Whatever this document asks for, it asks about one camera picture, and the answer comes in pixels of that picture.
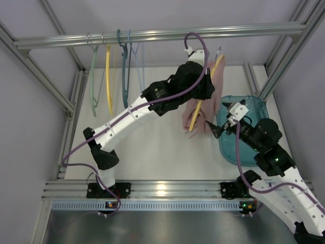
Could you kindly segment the yellow hanger with trousers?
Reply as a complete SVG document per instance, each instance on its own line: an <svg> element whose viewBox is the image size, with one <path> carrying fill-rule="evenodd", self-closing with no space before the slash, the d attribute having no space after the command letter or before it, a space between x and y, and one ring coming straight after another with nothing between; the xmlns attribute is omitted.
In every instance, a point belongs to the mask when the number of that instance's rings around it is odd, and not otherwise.
<svg viewBox="0 0 325 244"><path fill-rule="evenodd" d="M220 52L221 52L221 46L218 48L216 56L215 56L215 64L214 64L214 67L212 68L212 71L210 72L211 78L213 77L213 75L215 73L215 70L218 67L219 63L220 63L220 60L224 58L224 54L220 55L219 54ZM197 106L196 106L196 108L194 110L194 113L193 113L193 116L192 116L192 119L191 119L191 122L190 122L188 132L193 131L194 125L195 125L195 123L197 121L197 118L199 116L199 112L201 110L202 103L203 103L203 100L199 100L198 103L197 103Z"/></svg>

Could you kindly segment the green hanger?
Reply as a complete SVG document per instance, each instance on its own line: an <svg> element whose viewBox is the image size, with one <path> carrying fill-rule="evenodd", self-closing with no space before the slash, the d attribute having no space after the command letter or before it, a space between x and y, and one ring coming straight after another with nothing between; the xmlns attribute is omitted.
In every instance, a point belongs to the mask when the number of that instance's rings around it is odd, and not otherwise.
<svg viewBox="0 0 325 244"><path fill-rule="evenodd" d="M91 66L89 71L89 85L90 85L90 106L93 117L96 117L96 108L98 106L98 98L95 97L94 94L94 70L95 70L95 62L98 55L99 45L96 45L93 49L93 55L91 60Z"/></svg>

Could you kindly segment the aluminium frame post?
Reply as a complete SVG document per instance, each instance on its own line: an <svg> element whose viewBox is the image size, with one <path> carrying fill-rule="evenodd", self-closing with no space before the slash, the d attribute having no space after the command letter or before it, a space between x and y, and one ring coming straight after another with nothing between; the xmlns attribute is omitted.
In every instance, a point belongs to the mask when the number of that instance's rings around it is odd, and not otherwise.
<svg viewBox="0 0 325 244"><path fill-rule="evenodd" d="M300 34L281 36L264 63L267 80L256 93L264 101L273 93L276 84L284 77L324 20L324 1L298 1L289 20L301 22L305 28Z"/></svg>
<svg viewBox="0 0 325 244"><path fill-rule="evenodd" d="M1 1L1 42L23 64L29 72L50 92L52 97L63 107L67 120L76 114L76 103L71 102L44 71L45 63L60 81L67 78L64 71L75 75L84 72L79 58L73 48L46 49L47 56L38 63L32 56L33 48L22 49L18 44L22 33L26 38L36 36L63 35L64 31L48 1Z"/></svg>

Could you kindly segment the light blue hanger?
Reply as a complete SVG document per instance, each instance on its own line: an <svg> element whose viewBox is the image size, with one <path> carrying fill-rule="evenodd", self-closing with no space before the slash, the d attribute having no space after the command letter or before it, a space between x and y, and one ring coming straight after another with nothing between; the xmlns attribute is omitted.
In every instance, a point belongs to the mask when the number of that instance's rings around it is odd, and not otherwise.
<svg viewBox="0 0 325 244"><path fill-rule="evenodd" d="M140 91L142 92L145 89L145 74L144 74L144 43L138 43L136 49L133 48L133 43L131 42L131 30L129 29L127 32L127 39L129 42L130 47L130 54L129 54L129 65L128 67L131 67L131 60L132 56L134 56L135 64L137 68L137 74L138 74L138 80L139 80L139 87ZM138 50L140 45L142 45L142 67L140 68L139 60L138 60Z"/></svg>

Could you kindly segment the dark teal hanger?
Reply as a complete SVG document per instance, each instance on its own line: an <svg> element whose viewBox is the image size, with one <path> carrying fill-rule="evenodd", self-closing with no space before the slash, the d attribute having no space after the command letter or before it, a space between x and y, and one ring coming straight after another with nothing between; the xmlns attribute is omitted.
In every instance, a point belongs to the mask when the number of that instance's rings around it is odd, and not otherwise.
<svg viewBox="0 0 325 244"><path fill-rule="evenodd" d="M129 81L126 79L126 61L128 58L128 47L126 43L121 41L121 30L117 30L117 41L118 45L123 49L122 55L122 101L124 108L128 107L128 91Z"/></svg>

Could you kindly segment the pink trousers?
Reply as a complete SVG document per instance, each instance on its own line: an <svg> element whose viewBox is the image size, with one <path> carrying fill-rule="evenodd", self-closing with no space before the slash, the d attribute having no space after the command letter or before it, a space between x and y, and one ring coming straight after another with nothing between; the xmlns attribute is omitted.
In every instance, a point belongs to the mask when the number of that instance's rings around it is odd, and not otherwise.
<svg viewBox="0 0 325 244"><path fill-rule="evenodd" d="M215 61L208 62L208 68L212 71ZM221 98L223 91L223 73L225 68L225 56L220 60L218 67L215 70L213 77L211 78L212 84L215 87L215 92L212 94L211 99L203 100L199 116L194 125L193 131L191 132L191 137L196 134L211 134L211 130L205 121L214 122L214 119L219 112L221 106ZM186 103L185 111L182 114L182 127L185 131L188 132L190 122L194 113L194 110L197 106L198 100L191 99Z"/></svg>

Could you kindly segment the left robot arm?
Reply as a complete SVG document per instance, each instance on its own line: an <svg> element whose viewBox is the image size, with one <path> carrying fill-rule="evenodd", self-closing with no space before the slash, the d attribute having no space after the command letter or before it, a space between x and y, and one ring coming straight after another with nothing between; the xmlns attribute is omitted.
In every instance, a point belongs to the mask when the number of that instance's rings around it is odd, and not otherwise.
<svg viewBox="0 0 325 244"><path fill-rule="evenodd" d="M114 167L119 163L119 157L114 148L122 139L184 103L211 100L214 92L208 63L187 61L168 79L151 83L110 122L96 129L84 129L83 135L95 161L99 188L105 190L115 185Z"/></svg>

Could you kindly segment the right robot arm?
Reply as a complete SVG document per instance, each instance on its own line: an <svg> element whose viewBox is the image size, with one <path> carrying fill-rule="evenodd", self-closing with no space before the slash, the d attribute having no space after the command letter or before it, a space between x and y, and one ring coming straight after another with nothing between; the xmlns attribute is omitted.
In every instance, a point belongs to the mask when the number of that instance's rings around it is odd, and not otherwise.
<svg viewBox="0 0 325 244"><path fill-rule="evenodd" d="M221 184L223 198L255 198L271 210L293 233L297 243L324 243L324 207L314 196L291 156L278 143L282 137L277 123L260 119L255 126L246 122L245 100L224 103L227 121L222 126L207 122L215 138L223 133L236 136L235 152L239 177ZM243 172L240 142L257 154L257 166L275 183L271 187L253 170Z"/></svg>

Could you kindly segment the teal transparent plastic bin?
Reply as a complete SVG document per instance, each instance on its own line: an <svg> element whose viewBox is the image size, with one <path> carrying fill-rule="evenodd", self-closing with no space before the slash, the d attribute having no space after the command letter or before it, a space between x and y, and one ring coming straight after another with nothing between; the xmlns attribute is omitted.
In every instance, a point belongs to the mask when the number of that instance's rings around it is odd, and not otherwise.
<svg viewBox="0 0 325 244"><path fill-rule="evenodd" d="M224 96L221 98L222 103L233 103L245 100L245 106L248 108L248 113L244 120L251 124L253 127L256 126L257 122L262 118L268 118L268 110L266 107L266 102L254 96ZM216 116L216 121L218 126L222 126L227 121L228 111L224 105L220 106L219 112ZM226 135L223 133L219 138L220 151L224 158L231 164L236 165L236 136L234 134ZM256 167L257 164L254 160L257 154L252 148L246 145L244 142L240 141L240 159L241 166L243 167Z"/></svg>

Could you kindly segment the aluminium frame post left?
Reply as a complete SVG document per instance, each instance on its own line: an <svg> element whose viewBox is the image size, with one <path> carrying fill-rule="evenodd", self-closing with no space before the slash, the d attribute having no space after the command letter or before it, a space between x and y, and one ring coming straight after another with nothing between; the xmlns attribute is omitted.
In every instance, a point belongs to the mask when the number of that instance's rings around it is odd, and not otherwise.
<svg viewBox="0 0 325 244"><path fill-rule="evenodd" d="M26 38L36 36L63 35L64 31L48 1L1 1L1 42L23 64L29 72L50 92L52 97L63 107L67 120L76 114L76 103L71 102L44 71L45 63L60 81L67 78L64 71L75 75L84 72L79 58L73 48L46 49L47 56L38 63L32 56L33 48L22 49L18 44L22 33Z"/></svg>

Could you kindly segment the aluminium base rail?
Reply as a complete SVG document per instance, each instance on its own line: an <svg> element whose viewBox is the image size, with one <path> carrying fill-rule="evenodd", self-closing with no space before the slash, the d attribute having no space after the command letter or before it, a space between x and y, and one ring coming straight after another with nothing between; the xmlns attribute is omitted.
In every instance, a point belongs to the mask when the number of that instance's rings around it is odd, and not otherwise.
<svg viewBox="0 0 325 244"><path fill-rule="evenodd" d="M43 200L139 199L139 200L208 200L240 199L235 180L118 180L103 190L96 180L55 180L45 183Z"/></svg>

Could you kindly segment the aluminium hanging rail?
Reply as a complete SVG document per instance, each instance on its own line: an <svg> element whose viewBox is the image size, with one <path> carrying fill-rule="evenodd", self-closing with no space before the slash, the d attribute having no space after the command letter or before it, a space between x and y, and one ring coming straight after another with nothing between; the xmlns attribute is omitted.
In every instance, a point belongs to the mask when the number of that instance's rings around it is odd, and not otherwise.
<svg viewBox="0 0 325 244"><path fill-rule="evenodd" d="M115 44L118 42L155 42L182 40L189 32L202 38L237 38L255 36L299 35L306 28L301 22L275 22L249 25L177 28L162 30L135 30L100 34L59 35L51 37L17 38L13 44L21 50L54 47L77 47L87 45Z"/></svg>

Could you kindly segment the aluminium frame post right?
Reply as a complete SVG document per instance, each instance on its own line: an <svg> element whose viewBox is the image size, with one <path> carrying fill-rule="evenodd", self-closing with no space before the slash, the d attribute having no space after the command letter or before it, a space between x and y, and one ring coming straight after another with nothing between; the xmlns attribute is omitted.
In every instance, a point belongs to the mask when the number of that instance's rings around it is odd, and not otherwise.
<svg viewBox="0 0 325 244"><path fill-rule="evenodd" d="M324 20L324 1L298 1L289 20L301 22L305 28L300 34L281 36L264 63L267 80L256 93L264 101L273 93L276 84L284 77Z"/></svg>

